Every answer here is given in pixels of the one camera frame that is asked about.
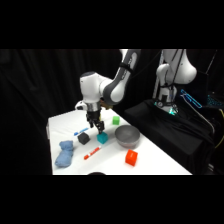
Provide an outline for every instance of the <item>silver bowl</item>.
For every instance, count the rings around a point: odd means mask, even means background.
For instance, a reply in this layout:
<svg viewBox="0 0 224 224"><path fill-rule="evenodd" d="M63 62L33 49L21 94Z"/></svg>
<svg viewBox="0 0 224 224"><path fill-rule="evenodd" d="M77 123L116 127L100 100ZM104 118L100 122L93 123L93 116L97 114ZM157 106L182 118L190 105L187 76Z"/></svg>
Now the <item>silver bowl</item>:
<svg viewBox="0 0 224 224"><path fill-rule="evenodd" d="M115 137L122 147L135 149L140 139L140 132L133 126L124 125L115 131Z"/></svg>

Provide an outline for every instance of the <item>table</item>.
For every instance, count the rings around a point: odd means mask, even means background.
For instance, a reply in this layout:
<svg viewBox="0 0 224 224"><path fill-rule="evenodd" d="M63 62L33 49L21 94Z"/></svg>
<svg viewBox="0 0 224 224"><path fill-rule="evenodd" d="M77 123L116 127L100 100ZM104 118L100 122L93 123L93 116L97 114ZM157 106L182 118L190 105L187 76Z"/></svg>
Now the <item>table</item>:
<svg viewBox="0 0 224 224"><path fill-rule="evenodd" d="M102 109L101 119L105 122L105 133L108 134L109 141L88 160L84 160L84 156L100 145L97 141L98 130L93 128L86 131L91 139L86 145L79 143L77 136L74 136L75 132L89 127L86 112L72 111L49 118L53 175L88 175L93 172L106 175L191 175L142 134L135 149L138 153L136 166L126 164L125 157L128 149L117 143L114 133L119 126L129 125L129 123L120 117L120 125L112 125L113 116L119 115L113 110ZM74 146L72 164L68 168L58 168L54 163L61 152L59 143L68 140L72 140Z"/></svg>

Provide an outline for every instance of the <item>red object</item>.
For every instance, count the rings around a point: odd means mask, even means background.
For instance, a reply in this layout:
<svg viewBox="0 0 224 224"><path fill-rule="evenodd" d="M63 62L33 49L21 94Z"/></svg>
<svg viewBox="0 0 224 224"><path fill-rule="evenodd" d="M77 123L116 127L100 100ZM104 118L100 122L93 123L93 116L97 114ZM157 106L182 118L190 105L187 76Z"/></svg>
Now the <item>red object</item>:
<svg viewBox="0 0 224 224"><path fill-rule="evenodd" d="M96 149L94 149L91 153L89 153L88 155L86 155L84 157L84 160L87 160L90 156L92 156L93 154L95 154L97 151L99 151L101 149L101 147L98 147Z"/></svg>
<svg viewBox="0 0 224 224"><path fill-rule="evenodd" d="M126 156L125 162L128 163L129 165L135 166L136 161L137 161L138 153L134 152L132 150L128 151L128 154Z"/></svg>

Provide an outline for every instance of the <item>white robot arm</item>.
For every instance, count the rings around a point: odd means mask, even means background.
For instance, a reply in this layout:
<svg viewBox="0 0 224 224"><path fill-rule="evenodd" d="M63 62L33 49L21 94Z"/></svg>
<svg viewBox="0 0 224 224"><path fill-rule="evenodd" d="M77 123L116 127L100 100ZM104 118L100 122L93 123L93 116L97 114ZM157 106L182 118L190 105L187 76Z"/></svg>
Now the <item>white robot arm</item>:
<svg viewBox="0 0 224 224"><path fill-rule="evenodd" d="M168 113L175 114L174 104L177 89L174 84L189 84L197 70L191 65L186 49L164 49L164 59L167 64L159 66L157 76L160 81L160 93L156 106Z"/></svg>
<svg viewBox="0 0 224 224"><path fill-rule="evenodd" d="M84 73L80 77L83 100L75 106L76 110L87 111L87 121L91 128L95 125L99 134L104 130L104 122L100 121L100 99L103 98L107 105L119 104L126 91L126 86L131 74L136 68L141 49L120 49L122 62L114 80L103 77L96 72Z"/></svg>

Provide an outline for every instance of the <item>black background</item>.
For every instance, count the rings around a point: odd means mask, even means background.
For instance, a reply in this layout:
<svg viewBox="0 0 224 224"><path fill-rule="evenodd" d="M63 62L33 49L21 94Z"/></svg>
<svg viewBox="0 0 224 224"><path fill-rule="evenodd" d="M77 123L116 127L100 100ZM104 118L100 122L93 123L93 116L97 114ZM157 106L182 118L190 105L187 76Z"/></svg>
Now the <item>black background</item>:
<svg viewBox="0 0 224 224"><path fill-rule="evenodd" d="M161 49L142 49L140 71ZM190 62L206 72L216 49L188 49ZM209 70L209 90L224 95L224 50L218 49ZM160 56L134 78L123 102L124 110L151 99ZM82 100L79 77L89 71L114 78L118 49L1 49L1 150L3 174L51 174L46 124L49 117L74 110Z"/></svg>

